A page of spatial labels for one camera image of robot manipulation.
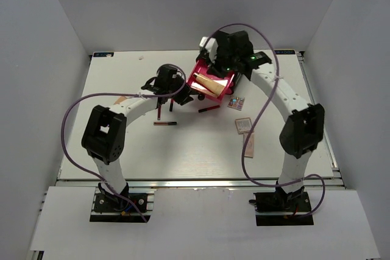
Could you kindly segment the black pink drawer organizer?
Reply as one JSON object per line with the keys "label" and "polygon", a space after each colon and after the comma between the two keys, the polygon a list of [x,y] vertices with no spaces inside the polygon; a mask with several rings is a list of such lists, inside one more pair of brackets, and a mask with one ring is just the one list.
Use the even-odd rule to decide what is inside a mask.
{"label": "black pink drawer organizer", "polygon": [[197,61],[188,77],[187,84],[207,99],[221,103],[224,96],[234,93],[241,75],[230,72],[226,77],[219,78],[207,74],[207,69],[208,65],[204,60]]}

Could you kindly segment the gold foundation tube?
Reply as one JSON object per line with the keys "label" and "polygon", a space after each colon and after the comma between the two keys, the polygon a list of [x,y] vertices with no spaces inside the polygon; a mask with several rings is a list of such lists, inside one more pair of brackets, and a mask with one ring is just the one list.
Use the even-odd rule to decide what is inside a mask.
{"label": "gold foundation tube", "polygon": [[208,78],[207,76],[204,76],[199,73],[194,73],[193,77],[195,79],[195,82],[192,84],[192,86],[204,93],[208,94],[210,96],[213,96],[215,98],[218,98],[222,92],[225,90],[225,85],[221,84],[215,80],[212,80]]}

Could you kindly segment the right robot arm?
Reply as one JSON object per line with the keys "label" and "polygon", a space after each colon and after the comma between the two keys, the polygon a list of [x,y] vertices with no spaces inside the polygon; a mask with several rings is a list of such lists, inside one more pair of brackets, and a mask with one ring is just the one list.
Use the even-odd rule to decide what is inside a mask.
{"label": "right robot arm", "polygon": [[241,74],[267,95],[278,109],[285,124],[279,135],[285,151],[282,172],[276,182],[276,205],[290,210],[303,192],[303,178],[311,154],[324,137],[325,110],[321,104],[311,104],[302,98],[281,77],[275,58],[263,51],[255,52],[249,35],[242,30],[215,32],[207,45],[208,74],[226,77]]}

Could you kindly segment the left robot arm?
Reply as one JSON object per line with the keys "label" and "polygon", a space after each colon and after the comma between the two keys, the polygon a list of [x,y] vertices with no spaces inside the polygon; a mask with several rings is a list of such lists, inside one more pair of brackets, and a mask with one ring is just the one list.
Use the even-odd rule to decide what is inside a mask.
{"label": "left robot arm", "polygon": [[114,210],[121,211],[129,203],[129,196],[125,193],[128,184],[119,162],[127,126],[170,98],[180,105],[192,101],[190,94],[183,71],[178,66],[164,64],[135,97],[125,98],[110,107],[97,105],[92,109],[81,143],[97,166],[102,189],[110,193],[107,201]]}

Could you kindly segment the dark lip gloss vertical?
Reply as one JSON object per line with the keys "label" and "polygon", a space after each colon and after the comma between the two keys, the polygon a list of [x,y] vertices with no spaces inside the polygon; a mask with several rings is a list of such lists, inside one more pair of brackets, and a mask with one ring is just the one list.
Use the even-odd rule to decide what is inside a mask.
{"label": "dark lip gloss vertical", "polygon": [[160,121],[161,120],[161,106],[159,106],[157,108],[157,120]]}

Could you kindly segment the right blue corner label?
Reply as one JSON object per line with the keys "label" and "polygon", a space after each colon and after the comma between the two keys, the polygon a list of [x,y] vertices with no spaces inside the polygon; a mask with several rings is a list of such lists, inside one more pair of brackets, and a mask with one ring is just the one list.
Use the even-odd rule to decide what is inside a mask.
{"label": "right blue corner label", "polygon": [[281,49],[281,50],[275,50],[275,53],[277,55],[295,55],[295,50],[292,49]]}

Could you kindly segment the blue corner label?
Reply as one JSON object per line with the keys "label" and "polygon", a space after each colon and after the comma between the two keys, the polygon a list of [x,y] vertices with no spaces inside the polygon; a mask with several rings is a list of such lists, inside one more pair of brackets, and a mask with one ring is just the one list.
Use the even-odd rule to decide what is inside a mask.
{"label": "blue corner label", "polygon": [[105,57],[113,57],[114,53],[113,52],[95,52],[93,54],[94,58],[105,58]]}
{"label": "blue corner label", "polygon": [[281,50],[275,50],[275,53],[277,55],[295,55],[295,50],[292,49],[281,49]]}

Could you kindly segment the horizontal lip gloss tube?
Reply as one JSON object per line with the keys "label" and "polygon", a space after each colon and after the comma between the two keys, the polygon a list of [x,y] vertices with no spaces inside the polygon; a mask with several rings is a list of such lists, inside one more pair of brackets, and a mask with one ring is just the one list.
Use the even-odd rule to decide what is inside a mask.
{"label": "horizontal lip gloss tube", "polygon": [[163,126],[163,125],[177,125],[177,122],[175,121],[156,121],[153,123],[153,125]]}

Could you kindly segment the clear eyeshadow palette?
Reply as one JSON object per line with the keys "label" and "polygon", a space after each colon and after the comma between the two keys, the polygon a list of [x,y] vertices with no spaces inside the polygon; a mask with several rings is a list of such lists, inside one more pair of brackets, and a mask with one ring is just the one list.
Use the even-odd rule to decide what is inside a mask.
{"label": "clear eyeshadow palette", "polygon": [[228,103],[228,107],[241,111],[243,109],[245,98],[243,97],[231,97]]}

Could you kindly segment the red lip gloss tube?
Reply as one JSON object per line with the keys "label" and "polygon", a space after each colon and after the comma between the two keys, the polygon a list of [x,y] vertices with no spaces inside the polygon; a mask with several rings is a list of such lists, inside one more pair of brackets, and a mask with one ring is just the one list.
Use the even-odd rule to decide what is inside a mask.
{"label": "red lip gloss tube", "polygon": [[198,110],[198,113],[204,113],[204,112],[206,112],[206,111],[215,110],[215,109],[218,109],[218,108],[220,108],[220,107],[221,107],[220,105],[214,105],[214,106],[211,106],[211,107],[202,108],[202,109],[199,109],[199,110]]}

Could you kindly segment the square peach compact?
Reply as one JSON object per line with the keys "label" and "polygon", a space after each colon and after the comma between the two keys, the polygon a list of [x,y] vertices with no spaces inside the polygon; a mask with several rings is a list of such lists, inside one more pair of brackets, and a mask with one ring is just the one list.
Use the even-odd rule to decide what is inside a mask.
{"label": "square peach compact", "polygon": [[127,97],[125,97],[125,96],[121,96],[121,97],[119,97],[116,101],[115,101],[115,105],[116,104],[120,104],[121,102],[123,102],[123,101],[125,101],[125,100],[127,100],[128,98]]}

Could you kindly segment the peach compact with label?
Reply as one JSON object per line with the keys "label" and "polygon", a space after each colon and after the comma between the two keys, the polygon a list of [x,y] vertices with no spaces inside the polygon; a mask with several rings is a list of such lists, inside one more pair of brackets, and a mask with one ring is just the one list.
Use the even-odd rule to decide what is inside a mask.
{"label": "peach compact with label", "polygon": [[238,134],[249,133],[252,128],[251,118],[235,119],[235,126]]}

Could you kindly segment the left blue corner label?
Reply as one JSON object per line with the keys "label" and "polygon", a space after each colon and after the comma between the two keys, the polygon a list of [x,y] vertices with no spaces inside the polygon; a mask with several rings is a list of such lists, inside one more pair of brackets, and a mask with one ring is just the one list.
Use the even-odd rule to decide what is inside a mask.
{"label": "left blue corner label", "polygon": [[93,54],[94,58],[105,58],[105,57],[113,57],[114,53],[113,52],[95,52]]}

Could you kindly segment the peach rectangular palette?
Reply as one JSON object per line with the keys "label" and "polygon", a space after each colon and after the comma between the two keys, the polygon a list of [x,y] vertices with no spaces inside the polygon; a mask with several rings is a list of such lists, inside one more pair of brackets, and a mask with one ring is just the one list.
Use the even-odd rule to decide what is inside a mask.
{"label": "peach rectangular palette", "polygon": [[243,144],[245,144],[246,140],[248,140],[246,144],[246,148],[244,151],[244,156],[246,158],[253,158],[254,157],[254,134],[252,133],[249,135],[249,133],[244,133],[243,134]]}

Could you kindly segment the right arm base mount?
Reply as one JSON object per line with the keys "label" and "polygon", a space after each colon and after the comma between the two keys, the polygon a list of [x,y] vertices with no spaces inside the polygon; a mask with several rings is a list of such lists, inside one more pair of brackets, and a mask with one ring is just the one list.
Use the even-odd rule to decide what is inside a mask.
{"label": "right arm base mount", "polygon": [[258,227],[313,226],[311,202],[307,192],[286,200],[281,192],[256,192],[249,204],[255,208]]}

